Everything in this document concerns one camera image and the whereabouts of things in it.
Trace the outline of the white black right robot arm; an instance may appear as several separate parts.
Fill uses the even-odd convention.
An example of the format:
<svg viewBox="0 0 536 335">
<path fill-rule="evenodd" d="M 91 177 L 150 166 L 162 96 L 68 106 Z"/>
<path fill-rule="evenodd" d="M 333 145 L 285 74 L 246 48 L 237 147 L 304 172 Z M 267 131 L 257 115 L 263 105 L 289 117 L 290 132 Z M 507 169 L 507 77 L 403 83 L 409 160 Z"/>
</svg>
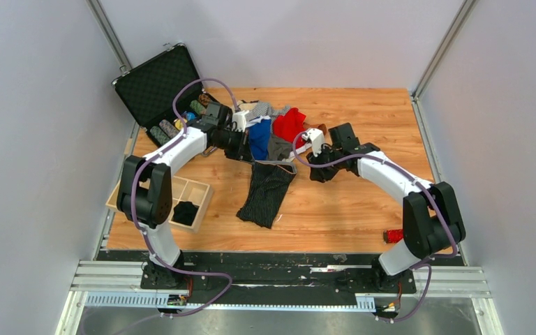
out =
<svg viewBox="0 0 536 335">
<path fill-rule="evenodd" d="M 445 249 L 458 252 L 466 229 L 456 193 L 447 182 L 433 183 L 407 171 L 379 147 L 362 144 L 349 123 L 329 129 L 331 142 L 318 128 L 310 128 L 298 138 L 311 144 L 304 164 L 312 181 L 326 182 L 342 170 L 365 179 L 396 200 L 402 208 L 403 236 L 382 253 L 371 271 L 371 282 L 379 291 L 388 291 L 399 274 L 438 257 Z"/>
</svg>

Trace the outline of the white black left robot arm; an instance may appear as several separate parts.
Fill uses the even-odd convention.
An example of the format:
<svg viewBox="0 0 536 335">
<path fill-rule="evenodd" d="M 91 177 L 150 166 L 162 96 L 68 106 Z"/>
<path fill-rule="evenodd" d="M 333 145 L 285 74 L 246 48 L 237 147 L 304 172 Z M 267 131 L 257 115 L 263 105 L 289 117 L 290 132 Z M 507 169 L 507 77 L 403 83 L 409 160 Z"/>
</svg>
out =
<svg viewBox="0 0 536 335">
<path fill-rule="evenodd" d="M 172 178 L 210 147 L 222 149 L 229 159 L 248 159 L 249 113 L 212 101 L 199 119 L 184 122 L 168 143 L 146 156 L 129 156 L 124 161 L 117 209 L 143 236 L 150 265 L 159 270 L 159 279 L 169 288 L 180 287 L 190 273 L 183 267 L 183 254 L 168 222 L 173 208 Z"/>
</svg>

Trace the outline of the black pinstriped underwear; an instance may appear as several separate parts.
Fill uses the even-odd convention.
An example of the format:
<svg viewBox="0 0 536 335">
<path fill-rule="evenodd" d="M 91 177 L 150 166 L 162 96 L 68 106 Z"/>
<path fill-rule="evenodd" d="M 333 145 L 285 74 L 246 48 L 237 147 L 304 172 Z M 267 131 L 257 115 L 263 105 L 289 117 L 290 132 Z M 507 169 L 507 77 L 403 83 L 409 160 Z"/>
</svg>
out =
<svg viewBox="0 0 536 335">
<path fill-rule="evenodd" d="M 297 176 L 294 163 L 286 161 L 255 161 L 245 203 L 236 217 L 271 229 L 288 188 Z"/>
</svg>

